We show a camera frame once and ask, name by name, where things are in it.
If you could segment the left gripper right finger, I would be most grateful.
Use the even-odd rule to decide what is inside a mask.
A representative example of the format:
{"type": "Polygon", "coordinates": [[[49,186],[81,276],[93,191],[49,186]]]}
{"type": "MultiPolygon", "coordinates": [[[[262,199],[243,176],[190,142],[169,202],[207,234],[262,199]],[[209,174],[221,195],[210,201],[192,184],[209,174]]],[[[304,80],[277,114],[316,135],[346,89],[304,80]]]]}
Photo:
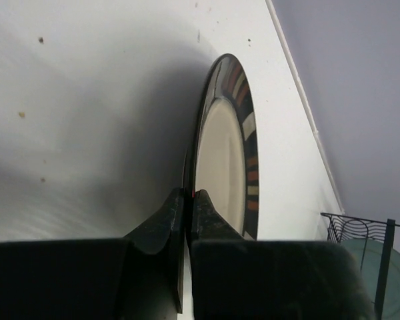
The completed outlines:
{"type": "Polygon", "coordinates": [[[195,319],[245,318],[245,242],[218,214],[208,193],[196,193],[189,225],[195,319]]]}

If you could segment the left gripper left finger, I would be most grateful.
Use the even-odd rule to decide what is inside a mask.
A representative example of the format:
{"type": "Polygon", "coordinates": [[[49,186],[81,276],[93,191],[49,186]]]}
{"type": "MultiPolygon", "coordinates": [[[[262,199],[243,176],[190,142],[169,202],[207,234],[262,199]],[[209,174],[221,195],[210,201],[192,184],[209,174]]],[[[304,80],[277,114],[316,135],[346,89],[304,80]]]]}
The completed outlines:
{"type": "Polygon", "coordinates": [[[174,189],[162,206],[125,238],[124,313],[181,313],[184,196],[174,189]]]}

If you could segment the black rimmed plate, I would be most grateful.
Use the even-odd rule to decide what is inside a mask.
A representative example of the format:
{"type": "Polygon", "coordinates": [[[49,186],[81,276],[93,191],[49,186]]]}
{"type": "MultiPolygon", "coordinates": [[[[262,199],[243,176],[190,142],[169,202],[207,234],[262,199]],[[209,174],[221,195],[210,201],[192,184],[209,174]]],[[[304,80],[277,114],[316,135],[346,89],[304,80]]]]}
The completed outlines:
{"type": "Polygon", "coordinates": [[[218,57],[207,75],[185,156],[183,188],[205,190],[234,230],[257,239],[259,157],[249,82],[233,54],[218,57]]]}

